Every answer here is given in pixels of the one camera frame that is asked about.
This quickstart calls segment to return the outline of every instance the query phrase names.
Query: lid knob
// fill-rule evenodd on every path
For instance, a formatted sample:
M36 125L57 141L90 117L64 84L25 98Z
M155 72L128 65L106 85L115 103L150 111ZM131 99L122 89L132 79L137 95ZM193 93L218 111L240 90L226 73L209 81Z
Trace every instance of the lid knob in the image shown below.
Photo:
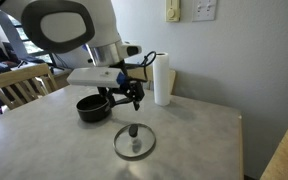
M130 128L128 129L128 134L135 138L137 136L137 131L138 131L138 125L137 124L132 124Z

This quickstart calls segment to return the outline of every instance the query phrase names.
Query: light switch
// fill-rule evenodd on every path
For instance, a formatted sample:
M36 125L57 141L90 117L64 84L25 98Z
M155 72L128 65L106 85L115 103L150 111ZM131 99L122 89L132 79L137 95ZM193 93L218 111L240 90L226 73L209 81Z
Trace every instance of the light switch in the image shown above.
M217 0L194 0L193 21L215 20Z
M177 22L180 21L181 9L180 0L166 0L166 21L167 22Z

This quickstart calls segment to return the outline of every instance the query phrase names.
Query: window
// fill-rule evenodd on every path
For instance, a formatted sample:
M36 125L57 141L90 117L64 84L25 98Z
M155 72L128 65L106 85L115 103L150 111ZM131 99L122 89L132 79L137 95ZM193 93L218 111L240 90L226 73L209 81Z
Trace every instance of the window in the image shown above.
M19 21L17 21L16 19L14 19L10 15L7 15L7 17L9 18L9 20L13 24L14 28L16 29L21 41L24 44L26 52L29 55L34 56L34 57L39 58L39 59L42 59L47 63L54 63L54 59L53 59L52 54L50 54L47 51L44 51L43 49L41 49L39 47L37 47L32 41L29 40L29 38L26 36L26 34L22 28L22 25Z

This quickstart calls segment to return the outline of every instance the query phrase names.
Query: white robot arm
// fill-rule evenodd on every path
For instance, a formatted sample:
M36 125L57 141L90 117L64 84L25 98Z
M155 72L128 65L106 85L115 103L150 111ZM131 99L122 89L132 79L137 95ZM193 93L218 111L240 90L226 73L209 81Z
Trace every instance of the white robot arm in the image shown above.
M95 82L93 85L109 99L111 107L133 102L135 110L139 109L143 88L138 80L127 76L124 58L141 53L141 47L122 43L111 0L0 0L0 9L19 20L29 39L49 52L65 53L86 44L97 69L73 72L77 75L74 81L85 85ZM100 86L92 80L94 73L109 74L104 67L115 68L111 72L117 76L120 74L116 69L123 72L119 87L116 83ZM113 94L124 94L126 98L115 101Z

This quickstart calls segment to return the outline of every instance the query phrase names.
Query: paper towel roll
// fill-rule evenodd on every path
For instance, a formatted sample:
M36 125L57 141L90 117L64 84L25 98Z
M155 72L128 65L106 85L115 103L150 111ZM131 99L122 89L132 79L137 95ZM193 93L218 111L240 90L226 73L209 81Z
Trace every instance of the paper towel roll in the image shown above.
M170 103L169 90L169 56L167 53L157 53L153 62L154 100L160 106Z

